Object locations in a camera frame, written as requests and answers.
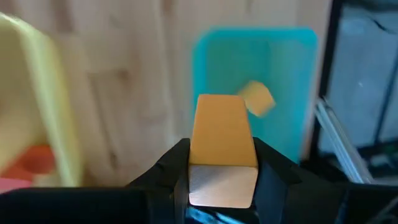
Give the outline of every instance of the white block face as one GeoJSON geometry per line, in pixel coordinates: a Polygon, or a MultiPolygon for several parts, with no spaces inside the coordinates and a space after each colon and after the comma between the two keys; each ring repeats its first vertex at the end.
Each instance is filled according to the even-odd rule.
{"type": "Polygon", "coordinates": [[[258,169],[244,166],[189,167],[189,201],[192,205],[249,208],[258,169]]]}

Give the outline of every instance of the yellow plastic bin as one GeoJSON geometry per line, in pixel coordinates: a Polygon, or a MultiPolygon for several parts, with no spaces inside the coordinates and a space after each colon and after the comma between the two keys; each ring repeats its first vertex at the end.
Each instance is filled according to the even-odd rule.
{"type": "Polygon", "coordinates": [[[54,43],[0,14],[0,172],[28,148],[49,144],[59,186],[81,184],[80,143],[54,43]]]}

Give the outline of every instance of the pink object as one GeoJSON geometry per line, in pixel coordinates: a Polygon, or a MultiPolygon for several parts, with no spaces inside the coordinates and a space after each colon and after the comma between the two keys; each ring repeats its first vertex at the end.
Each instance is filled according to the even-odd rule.
{"type": "Polygon", "coordinates": [[[0,193],[9,190],[30,187],[32,182],[27,180],[0,178],[0,193]]]}

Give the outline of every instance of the wooden wall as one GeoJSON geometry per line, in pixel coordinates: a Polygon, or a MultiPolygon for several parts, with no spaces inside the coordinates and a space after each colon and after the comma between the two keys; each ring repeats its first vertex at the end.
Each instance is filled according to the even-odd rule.
{"type": "Polygon", "coordinates": [[[309,26],[319,38],[319,68],[329,10],[330,0],[0,1],[0,11],[60,46],[86,166],[101,185],[126,184],[190,136],[191,49],[200,34],[309,26]]]}

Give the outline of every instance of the teal plastic bin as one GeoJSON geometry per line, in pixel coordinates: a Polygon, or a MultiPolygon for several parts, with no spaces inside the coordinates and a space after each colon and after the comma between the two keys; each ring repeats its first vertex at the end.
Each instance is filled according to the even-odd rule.
{"type": "Polygon", "coordinates": [[[310,29],[218,29],[193,51],[193,105],[199,94],[236,95],[250,80],[265,84],[276,106],[248,112],[252,135],[298,162],[313,90],[317,38],[310,29]]]}

